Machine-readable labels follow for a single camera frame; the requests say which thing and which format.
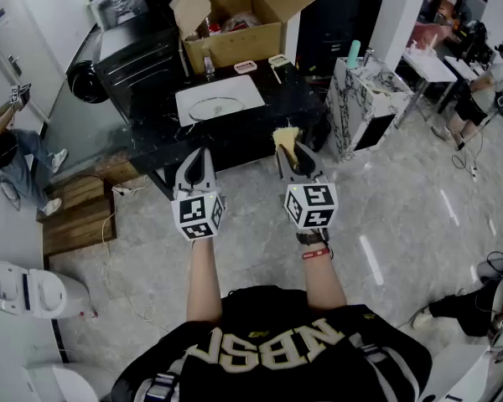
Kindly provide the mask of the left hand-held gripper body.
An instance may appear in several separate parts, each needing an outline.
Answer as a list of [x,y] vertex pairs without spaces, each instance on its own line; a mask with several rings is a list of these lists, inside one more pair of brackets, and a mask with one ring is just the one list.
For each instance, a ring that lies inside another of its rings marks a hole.
[[195,186],[178,181],[171,205],[176,228],[188,241],[219,234],[226,207],[214,179]]

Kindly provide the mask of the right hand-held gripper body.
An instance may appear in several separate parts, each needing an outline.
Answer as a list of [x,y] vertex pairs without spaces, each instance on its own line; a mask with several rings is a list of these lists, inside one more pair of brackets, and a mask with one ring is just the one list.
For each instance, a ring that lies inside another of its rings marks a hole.
[[324,173],[282,177],[287,184],[283,207],[298,229],[325,229],[339,208],[336,187]]

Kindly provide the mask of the yellow sponge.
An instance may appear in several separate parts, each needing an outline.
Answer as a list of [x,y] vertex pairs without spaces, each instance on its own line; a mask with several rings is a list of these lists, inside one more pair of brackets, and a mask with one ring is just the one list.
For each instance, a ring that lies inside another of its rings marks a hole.
[[275,145],[275,152],[280,146],[283,146],[288,154],[288,161],[292,169],[298,166],[298,158],[294,151],[295,142],[299,135],[299,128],[296,126],[286,126],[277,128],[273,134],[272,138]]

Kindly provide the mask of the person's right forearm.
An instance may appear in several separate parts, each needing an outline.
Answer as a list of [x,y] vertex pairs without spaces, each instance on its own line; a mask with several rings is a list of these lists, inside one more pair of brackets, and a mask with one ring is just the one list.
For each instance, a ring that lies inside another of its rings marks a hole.
[[[303,252],[328,244],[302,245]],[[303,260],[306,292],[309,306],[316,311],[327,311],[347,305],[345,292],[336,274],[332,259],[322,256]]]

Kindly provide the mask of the black wristwatch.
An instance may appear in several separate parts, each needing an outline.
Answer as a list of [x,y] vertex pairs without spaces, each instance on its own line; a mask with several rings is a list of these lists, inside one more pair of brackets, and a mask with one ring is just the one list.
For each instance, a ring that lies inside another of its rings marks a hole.
[[318,243],[328,244],[329,232],[327,229],[306,229],[296,234],[301,245],[314,245]]

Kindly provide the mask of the white ceramic sink basin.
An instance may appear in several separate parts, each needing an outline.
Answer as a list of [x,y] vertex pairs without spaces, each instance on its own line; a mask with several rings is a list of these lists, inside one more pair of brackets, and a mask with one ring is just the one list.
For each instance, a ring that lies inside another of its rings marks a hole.
[[249,75],[239,75],[177,92],[175,94],[175,101],[179,124],[185,127],[198,123],[190,119],[189,108],[198,101],[212,97],[236,98],[245,105],[246,108],[244,110],[265,105],[252,78]]

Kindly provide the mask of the white veined marble cabinet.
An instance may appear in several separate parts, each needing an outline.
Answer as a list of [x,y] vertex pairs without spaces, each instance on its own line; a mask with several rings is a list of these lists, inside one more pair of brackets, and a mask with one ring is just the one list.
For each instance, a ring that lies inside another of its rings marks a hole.
[[358,58],[352,69],[346,62],[336,60],[325,98],[331,126],[327,146],[338,162],[377,150],[413,96],[406,83],[374,57]]

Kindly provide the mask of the teal bottle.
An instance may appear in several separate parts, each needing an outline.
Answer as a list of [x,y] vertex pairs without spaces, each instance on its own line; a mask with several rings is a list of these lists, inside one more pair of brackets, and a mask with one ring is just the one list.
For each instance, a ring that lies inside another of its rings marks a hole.
[[360,41],[355,39],[352,41],[349,54],[346,60],[346,65],[349,69],[355,69],[358,65],[357,59],[360,52]]

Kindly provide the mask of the glossy black round object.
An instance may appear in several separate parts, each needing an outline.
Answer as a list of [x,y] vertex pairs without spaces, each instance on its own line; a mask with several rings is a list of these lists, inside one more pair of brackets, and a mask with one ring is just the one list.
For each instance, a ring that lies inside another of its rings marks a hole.
[[108,99],[108,94],[89,60],[76,62],[68,71],[67,82],[70,92],[81,101],[99,104]]

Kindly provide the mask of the black lettered jersey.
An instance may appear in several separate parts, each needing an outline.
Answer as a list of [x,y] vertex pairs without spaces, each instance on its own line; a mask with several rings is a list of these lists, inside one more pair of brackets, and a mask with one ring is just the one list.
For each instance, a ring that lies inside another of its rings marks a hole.
[[134,360],[111,402],[417,402],[429,351],[364,305],[316,312],[306,293],[232,291]]

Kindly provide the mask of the white table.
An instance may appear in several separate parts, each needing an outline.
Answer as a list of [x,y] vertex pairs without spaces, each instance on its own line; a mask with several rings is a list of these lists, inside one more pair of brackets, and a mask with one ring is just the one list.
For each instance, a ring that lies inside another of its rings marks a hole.
[[414,92],[403,116],[408,116],[431,84],[444,83],[447,85],[446,89],[435,106],[435,110],[438,110],[458,81],[458,77],[442,60],[427,51],[406,48],[402,58],[416,71],[420,78],[420,86]]
[[480,76],[462,59],[457,59],[452,56],[445,56],[444,63],[449,66],[454,73],[468,82],[476,80]]

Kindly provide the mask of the clear plastic bag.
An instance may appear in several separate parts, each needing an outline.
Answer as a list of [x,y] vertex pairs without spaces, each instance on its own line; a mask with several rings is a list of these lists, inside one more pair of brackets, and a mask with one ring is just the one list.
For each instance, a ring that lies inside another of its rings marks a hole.
[[252,12],[240,12],[228,18],[221,27],[222,33],[262,26],[262,21]]

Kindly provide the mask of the white toilet bowl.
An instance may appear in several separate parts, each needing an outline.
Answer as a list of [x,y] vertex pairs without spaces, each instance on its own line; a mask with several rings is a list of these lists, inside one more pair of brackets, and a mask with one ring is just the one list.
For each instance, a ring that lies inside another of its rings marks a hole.
[[64,319],[93,312],[87,287],[52,271],[24,269],[0,261],[0,311],[41,319]]

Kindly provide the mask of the plastic wrapped bundle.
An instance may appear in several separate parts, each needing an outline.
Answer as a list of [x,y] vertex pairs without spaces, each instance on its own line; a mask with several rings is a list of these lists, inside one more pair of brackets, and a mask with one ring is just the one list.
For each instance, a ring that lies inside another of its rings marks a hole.
[[145,0],[93,0],[90,8],[101,31],[108,31],[148,12]]

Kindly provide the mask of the white door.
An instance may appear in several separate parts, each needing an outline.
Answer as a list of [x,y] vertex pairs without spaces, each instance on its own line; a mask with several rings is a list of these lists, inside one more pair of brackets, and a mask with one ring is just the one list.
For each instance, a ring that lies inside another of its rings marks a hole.
[[64,75],[23,0],[0,0],[0,56],[18,84],[30,84],[31,102],[50,117]]

